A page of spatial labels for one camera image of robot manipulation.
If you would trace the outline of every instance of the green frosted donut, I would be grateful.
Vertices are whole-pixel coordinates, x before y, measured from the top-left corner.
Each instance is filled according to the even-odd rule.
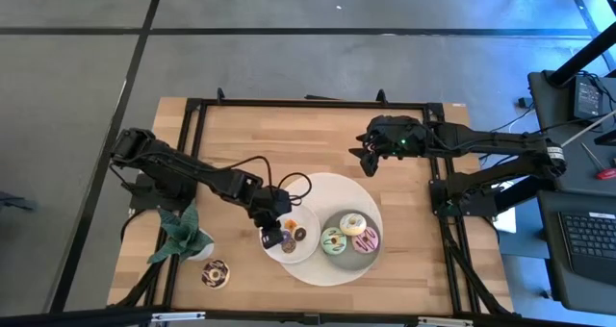
[[[338,227],[330,227],[321,235],[321,247],[329,255],[338,255],[347,248],[347,236]]]

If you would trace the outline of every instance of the donut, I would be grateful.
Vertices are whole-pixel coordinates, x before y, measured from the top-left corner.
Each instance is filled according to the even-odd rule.
[[[289,230],[289,232],[292,232],[295,227],[297,227],[297,222],[295,222],[295,220],[288,219],[285,221],[285,228]]]
[[[287,241],[283,241],[280,246],[282,246],[282,252],[285,254],[291,254],[295,251],[297,243],[295,242],[295,239],[289,238]]]
[[[340,229],[347,236],[357,236],[366,230],[366,219],[357,213],[350,213],[340,219]]]
[[[285,242],[291,238],[291,232],[282,231],[282,242]]]
[[[321,235],[321,247],[326,254],[338,255],[347,248],[347,236],[338,227],[330,227]]]
[[[201,281],[210,289],[221,289],[229,281],[231,273],[223,260],[213,260],[203,267]]]
[[[361,235],[351,238],[353,249],[360,254],[370,254],[378,247],[378,233],[370,226]]]
[[[306,238],[306,229],[303,227],[297,227],[293,230],[293,239],[302,241]]]

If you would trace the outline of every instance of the small white plate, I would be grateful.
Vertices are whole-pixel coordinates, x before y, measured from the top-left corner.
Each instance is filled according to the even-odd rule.
[[[278,217],[282,225],[281,231],[286,231],[284,225],[288,219],[293,219],[297,222],[298,227],[306,229],[306,238],[296,243],[295,251],[291,254],[283,252],[281,244],[276,244],[270,249],[264,248],[263,250],[271,258],[282,264],[298,264],[308,259],[315,252],[317,246],[319,246],[321,224],[319,223],[319,218],[311,210],[301,205],[293,206],[290,213]]]

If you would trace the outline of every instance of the plant pot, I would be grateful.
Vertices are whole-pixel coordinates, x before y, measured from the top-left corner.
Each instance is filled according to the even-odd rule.
[[[210,234],[208,234],[207,232],[203,231],[202,228],[199,228],[199,231],[205,234],[206,236],[208,236],[209,238],[211,238],[212,241],[214,241],[214,238],[210,236]],[[212,242],[212,243],[205,245],[205,247],[201,251],[199,251],[197,254],[190,256],[189,258],[187,258],[187,260],[203,261],[209,258],[213,252],[214,252],[214,243]]]

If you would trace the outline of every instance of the floor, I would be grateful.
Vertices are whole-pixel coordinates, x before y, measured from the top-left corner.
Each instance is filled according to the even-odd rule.
[[[583,1],[600,30],[613,22],[604,0]],[[138,42],[100,31],[2,28],[140,28],[149,4],[0,0],[0,190],[38,202],[34,213],[0,212],[0,315],[47,309]],[[348,100],[372,100],[384,88],[390,100],[466,103],[473,127],[490,130],[524,111],[514,103],[527,96],[528,72],[559,67],[590,39],[560,36],[586,28],[574,0],[161,0],[153,27],[502,29],[503,36],[150,36],[122,127],[150,127],[160,97],[214,97],[218,87],[230,98]],[[609,70],[603,59],[587,69]],[[530,114],[512,131],[536,129]],[[128,199],[108,175],[69,310],[105,305]],[[548,288],[541,260],[503,260],[518,313],[616,324],[613,316],[570,312],[541,298],[537,291]]]

